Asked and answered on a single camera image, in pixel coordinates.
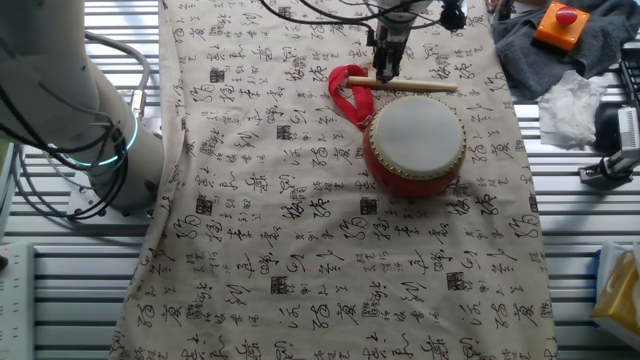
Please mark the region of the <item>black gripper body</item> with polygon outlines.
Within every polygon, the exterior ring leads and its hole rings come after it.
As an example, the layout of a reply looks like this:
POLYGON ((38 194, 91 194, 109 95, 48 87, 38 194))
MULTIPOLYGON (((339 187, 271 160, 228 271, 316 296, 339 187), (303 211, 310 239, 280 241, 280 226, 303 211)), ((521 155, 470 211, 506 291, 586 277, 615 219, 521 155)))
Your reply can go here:
POLYGON ((404 50, 404 29, 379 24, 375 33, 374 61, 399 63, 404 50))

